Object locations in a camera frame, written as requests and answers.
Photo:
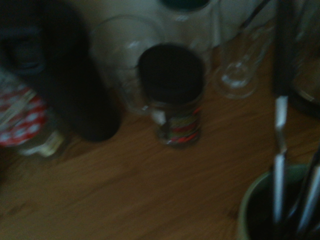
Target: glass jar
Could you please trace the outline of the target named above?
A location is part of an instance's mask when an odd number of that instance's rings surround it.
[[[34,137],[9,148],[33,159],[52,160],[60,157],[70,143],[69,129],[52,110],[48,109],[45,113],[46,122]]]
[[[212,68],[213,3],[210,0],[158,0],[159,15],[170,43],[194,51]]]
[[[138,67],[160,142],[175,147],[196,142],[204,89],[201,60],[184,47],[161,44],[145,51]]]
[[[69,130],[45,102],[12,74],[0,72],[0,146],[33,159],[60,156]]]

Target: drinking glass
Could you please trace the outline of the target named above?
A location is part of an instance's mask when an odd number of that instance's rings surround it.
[[[91,54],[108,87],[114,87],[126,108],[147,115],[138,61],[141,54],[165,41],[152,20],[135,15],[118,15],[100,23],[91,33]]]
[[[253,16],[261,4],[264,6]],[[222,95],[242,99],[256,90],[256,71],[274,36],[275,8],[275,0],[219,2],[221,66],[212,81]]]

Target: black handle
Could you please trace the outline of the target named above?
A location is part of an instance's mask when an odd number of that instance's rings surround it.
[[[273,92],[276,96],[288,96],[295,77],[295,36],[293,0],[278,0],[273,66]]]

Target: wooden countertop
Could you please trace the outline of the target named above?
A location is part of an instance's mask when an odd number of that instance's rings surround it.
[[[161,145],[148,117],[127,113],[98,144],[75,138],[53,161],[1,153],[1,240],[235,240],[249,185],[275,155],[271,57],[254,95],[231,100],[210,85],[202,137],[183,150]],[[288,158],[306,163],[320,123],[289,107]]]

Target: black bottle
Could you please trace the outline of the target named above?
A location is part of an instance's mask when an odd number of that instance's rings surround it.
[[[59,0],[0,1],[0,65],[35,89],[89,141],[111,138],[119,112],[89,57],[80,16]]]

